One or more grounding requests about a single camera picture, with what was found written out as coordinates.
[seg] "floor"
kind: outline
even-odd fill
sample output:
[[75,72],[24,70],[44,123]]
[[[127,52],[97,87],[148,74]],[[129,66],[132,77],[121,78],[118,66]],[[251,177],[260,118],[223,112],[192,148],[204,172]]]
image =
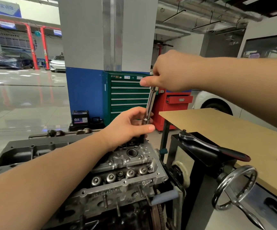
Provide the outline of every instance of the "floor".
[[[51,73],[44,69],[0,69],[0,152],[9,141],[28,139],[29,135],[45,133],[48,129],[67,131],[70,122],[65,73]],[[178,130],[169,133],[167,148],[170,136],[177,133]],[[154,148],[159,148],[161,137],[155,131],[147,139]],[[266,220],[259,218],[267,230],[274,229]],[[214,211],[206,229],[232,228],[257,229],[237,208]]]

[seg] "chrome hand wheel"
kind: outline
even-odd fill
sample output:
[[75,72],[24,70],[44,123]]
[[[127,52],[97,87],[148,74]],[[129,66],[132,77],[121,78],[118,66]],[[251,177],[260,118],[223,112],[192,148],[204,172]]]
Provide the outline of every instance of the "chrome hand wheel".
[[[245,174],[248,175],[249,181],[244,186],[244,188],[236,195],[234,193],[234,191],[232,190],[230,184],[232,183],[232,181],[234,181],[238,177],[245,175]],[[247,218],[255,226],[257,226],[259,229],[265,230],[265,228],[263,227],[263,224],[260,222],[260,220],[254,214],[252,214],[250,211],[248,211],[240,203],[240,201],[242,201],[243,198],[246,197],[246,195],[252,190],[252,188],[255,184],[255,181],[257,179],[257,176],[258,176],[258,172],[257,172],[256,168],[253,166],[250,166],[250,165],[241,166],[241,167],[237,168],[236,170],[232,171],[228,175],[225,173],[220,174],[219,179],[221,181],[220,181],[220,184],[217,187],[216,191],[213,194],[212,205],[213,205],[213,208],[218,211],[228,210],[229,208],[232,207],[232,205],[235,205],[247,216]],[[230,201],[225,204],[218,205],[217,204],[218,199],[221,196],[223,191],[226,192]]]

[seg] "wooden tabletop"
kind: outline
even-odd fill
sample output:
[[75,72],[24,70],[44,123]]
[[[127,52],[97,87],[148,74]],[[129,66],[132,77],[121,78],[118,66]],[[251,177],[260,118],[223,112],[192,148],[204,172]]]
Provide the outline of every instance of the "wooden tabletop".
[[219,146],[243,152],[258,170],[257,182],[277,196],[277,132],[211,108],[165,111],[160,116],[179,129],[199,132]]

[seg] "forearm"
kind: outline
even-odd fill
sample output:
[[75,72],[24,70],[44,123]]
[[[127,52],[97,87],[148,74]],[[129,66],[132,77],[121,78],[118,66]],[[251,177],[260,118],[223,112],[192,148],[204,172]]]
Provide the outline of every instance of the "forearm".
[[99,132],[0,174],[0,229],[40,229],[107,151]]
[[277,127],[277,59],[209,58],[199,88]]

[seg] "black battery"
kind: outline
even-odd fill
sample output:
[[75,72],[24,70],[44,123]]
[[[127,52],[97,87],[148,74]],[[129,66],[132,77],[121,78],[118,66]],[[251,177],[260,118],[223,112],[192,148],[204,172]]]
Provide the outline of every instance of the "black battery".
[[89,126],[89,113],[88,110],[74,110],[71,114],[73,126]]

